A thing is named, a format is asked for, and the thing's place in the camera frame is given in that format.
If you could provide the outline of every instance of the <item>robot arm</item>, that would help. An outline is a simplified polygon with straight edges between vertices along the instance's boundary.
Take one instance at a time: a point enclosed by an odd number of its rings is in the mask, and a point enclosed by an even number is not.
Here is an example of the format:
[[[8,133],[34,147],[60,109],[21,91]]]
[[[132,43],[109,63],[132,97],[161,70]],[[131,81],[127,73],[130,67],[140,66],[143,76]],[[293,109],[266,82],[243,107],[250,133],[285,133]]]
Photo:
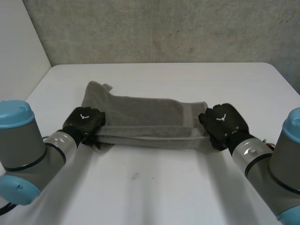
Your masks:
[[[34,114],[26,102],[0,102],[0,195],[15,205],[30,204],[49,184],[78,145],[90,143],[105,123],[105,114],[76,108],[61,130],[43,141]]]
[[[284,225],[300,224],[300,108],[283,125],[271,150],[249,133],[248,125],[230,104],[216,105],[199,115],[217,150],[229,149],[232,159]]]

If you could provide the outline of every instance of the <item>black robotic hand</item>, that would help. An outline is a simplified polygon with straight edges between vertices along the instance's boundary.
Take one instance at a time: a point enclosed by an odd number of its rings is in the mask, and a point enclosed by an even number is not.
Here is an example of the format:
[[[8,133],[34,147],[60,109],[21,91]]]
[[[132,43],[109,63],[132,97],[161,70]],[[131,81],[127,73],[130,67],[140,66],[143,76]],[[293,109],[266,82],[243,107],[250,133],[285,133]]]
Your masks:
[[[222,151],[228,148],[228,140],[234,133],[249,135],[249,127],[239,112],[231,104],[207,108],[199,115],[199,121],[210,134],[213,148]]]
[[[105,113],[90,107],[78,107],[73,110],[65,121],[63,127],[68,132],[81,135],[81,141],[86,145],[97,142],[95,133],[105,124]]]

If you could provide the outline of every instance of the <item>white logo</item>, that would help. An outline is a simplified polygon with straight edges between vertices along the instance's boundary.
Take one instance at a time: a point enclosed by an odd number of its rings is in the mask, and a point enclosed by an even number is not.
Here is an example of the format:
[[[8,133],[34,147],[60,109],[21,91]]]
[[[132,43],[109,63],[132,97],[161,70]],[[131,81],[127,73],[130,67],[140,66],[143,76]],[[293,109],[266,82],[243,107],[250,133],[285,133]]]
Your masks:
[[[89,118],[90,116],[83,116],[82,114],[80,114],[81,116],[81,119],[86,119],[86,118]]]
[[[222,121],[225,121],[225,118],[226,118],[226,113],[224,114],[224,117],[223,118],[216,118],[216,120],[222,120]]]

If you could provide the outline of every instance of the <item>black band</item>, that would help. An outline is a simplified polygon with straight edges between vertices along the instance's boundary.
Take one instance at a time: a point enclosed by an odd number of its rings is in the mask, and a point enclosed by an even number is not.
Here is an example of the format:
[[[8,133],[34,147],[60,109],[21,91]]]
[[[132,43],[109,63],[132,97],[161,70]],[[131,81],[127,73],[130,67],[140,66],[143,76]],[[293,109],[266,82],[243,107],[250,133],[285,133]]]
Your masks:
[[[288,190],[288,191],[290,191],[290,192],[293,192],[293,193],[295,193],[295,194],[300,195],[300,190],[297,190],[297,189],[294,189],[294,188],[292,188],[292,187],[290,187],[290,186],[287,186],[286,184],[284,184],[283,182],[281,182],[280,180],[278,180],[278,179],[274,176],[274,174],[272,174],[271,169],[270,169],[269,166],[268,166],[268,171],[269,171],[270,177],[271,177],[271,178],[272,178],[279,186],[281,186],[282,188],[284,188],[284,189],[286,189],[286,190]]]
[[[62,150],[60,150],[60,148],[58,148],[57,146],[55,146],[54,144],[51,144],[51,143],[45,143],[45,145],[50,146],[50,147],[56,149],[60,153],[61,157],[63,158],[64,164],[66,164],[66,161],[67,161],[66,155],[63,153]]]
[[[45,152],[43,153],[43,155],[40,158],[38,158],[36,161],[34,161],[32,163],[29,163],[27,165],[22,165],[22,166],[16,167],[16,168],[7,168],[7,167],[4,167],[4,169],[6,171],[9,171],[9,172],[16,172],[16,171],[26,170],[26,169],[28,169],[30,167],[33,167],[34,165],[40,163],[46,157],[46,155],[47,155],[47,149],[45,149]]]
[[[245,176],[247,177],[248,176],[248,172],[249,170],[251,169],[252,166],[254,166],[255,163],[257,163],[258,161],[264,159],[264,158],[267,158],[267,157],[271,157],[272,156],[272,153],[266,153],[266,154],[263,154],[259,157],[256,157],[255,159],[253,159],[246,167],[245,169]]]

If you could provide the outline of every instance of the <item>white wall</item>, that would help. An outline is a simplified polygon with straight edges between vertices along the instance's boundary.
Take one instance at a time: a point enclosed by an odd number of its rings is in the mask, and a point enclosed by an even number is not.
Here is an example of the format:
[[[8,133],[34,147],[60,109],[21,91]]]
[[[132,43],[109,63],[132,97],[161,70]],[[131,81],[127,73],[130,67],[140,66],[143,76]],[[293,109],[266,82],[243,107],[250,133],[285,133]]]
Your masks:
[[[22,0],[0,0],[0,100],[25,100],[50,68]]]

